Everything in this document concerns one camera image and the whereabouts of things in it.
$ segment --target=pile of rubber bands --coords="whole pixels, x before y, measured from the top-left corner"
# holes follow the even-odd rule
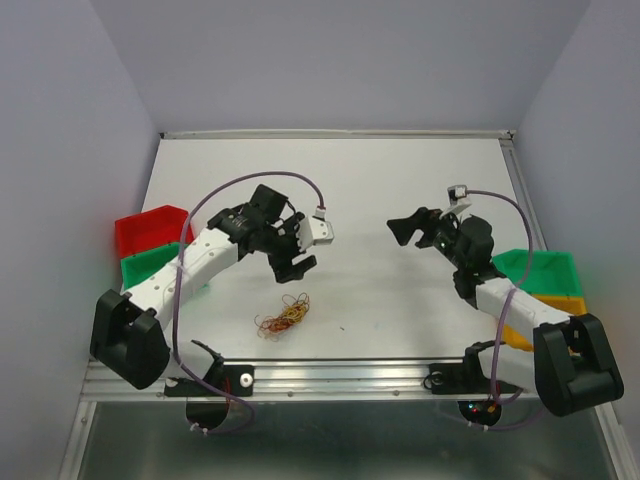
[[[293,295],[283,295],[282,303],[284,308],[277,317],[265,317],[260,322],[258,317],[254,319],[259,337],[276,341],[278,334],[300,323],[311,306],[309,295],[306,293],[301,293],[298,298]]]

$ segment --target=white tabletop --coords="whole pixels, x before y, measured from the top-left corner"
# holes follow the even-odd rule
[[[232,178],[275,169],[303,173],[320,186],[334,243],[312,249],[318,266],[285,285],[275,283],[264,255],[246,257],[184,305],[182,339],[197,338],[228,359],[357,359],[456,357],[495,335],[495,319],[458,298],[448,261],[433,249],[399,247],[385,222],[420,206],[445,208],[446,188],[454,184],[515,198],[497,140],[163,140],[143,210],[166,204],[190,210]],[[315,210],[306,184],[265,178],[211,200],[195,230],[222,208],[247,201],[258,183],[307,214]],[[494,253],[526,247],[513,207],[483,197],[473,202],[467,212],[492,224]],[[259,338],[254,317],[277,315],[283,294],[301,292],[311,297],[304,321],[277,342]]]

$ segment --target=gray floor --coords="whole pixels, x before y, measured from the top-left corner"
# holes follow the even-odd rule
[[[538,405],[509,407],[501,424]],[[80,478],[606,479],[615,478],[591,411],[511,433],[478,432],[441,412],[454,402],[286,403],[258,407],[235,436],[192,433],[180,403],[99,405]]]

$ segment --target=robotic arm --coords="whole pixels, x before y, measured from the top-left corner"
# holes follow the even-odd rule
[[[287,204],[287,197],[260,185],[249,202],[224,209],[209,220],[185,249],[183,267],[174,259],[122,294],[104,293],[96,306],[91,354],[137,389],[147,388],[163,374],[184,376],[171,358],[163,333],[172,319],[176,268],[183,268],[181,303],[256,251],[267,255],[276,282],[301,280],[316,266],[316,258],[310,255],[296,264],[293,261],[313,245],[330,244],[333,230],[320,208],[312,217],[294,211],[280,220]],[[219,373],[222,357],[206,345],[192,341],[181,344],[180,351],[201,378],[213,381]]]
[[[450,206],[419,208],[408,218],[387,225],[401,246],[420,230],[418,248],[435,247],[456,268],[453,281],[460,298],[473,308],[499,317],[515,287],[491,261],[491,225],[471,216],[457,217],[471,205],[464,185],[448,189]],[[501,346],[497,378],[536,392],[554,415],[564,416],[622,397],[624,386],[600,320],[591,314],[573,316],[517,289],[505,324],[533,344],[534,352]],[[456,382],[466,393],[486,387],[491,377],[494,342],[467,348],[462,368],[439,382]],[[441,393],[453,393],[440,389]]]

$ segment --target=plastic bin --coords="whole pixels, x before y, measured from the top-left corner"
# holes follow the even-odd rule
[[[116,247],[120,259],[179,242],[188,214],[181,208],[165,205],[116,220]],[[192,241],[193,230],[189,226],[187,243]]]
[[[493,263],[515,282],[526,268],[527,250],[510,250],[496,255]],[[582,297],[573,257],[567,252],[534,252],[529,278],[520,288],[531,294]]]
[[[558,310],[562,310],[563,312],[567,312],[572,315],[583,315],[587,313],[587,305],[584,303],[584,298],[582,297],[557,297],[553,295],[533,296],[553,308],[557,308]],[[504,330],[502,331],[502,340],[513,348],[533,352],[533,345],[527,342],[522,335],[508,325],[505,325]]]
[[[170,243],[120,261],[125,290],[145,281],[178,255],[179,243]]]

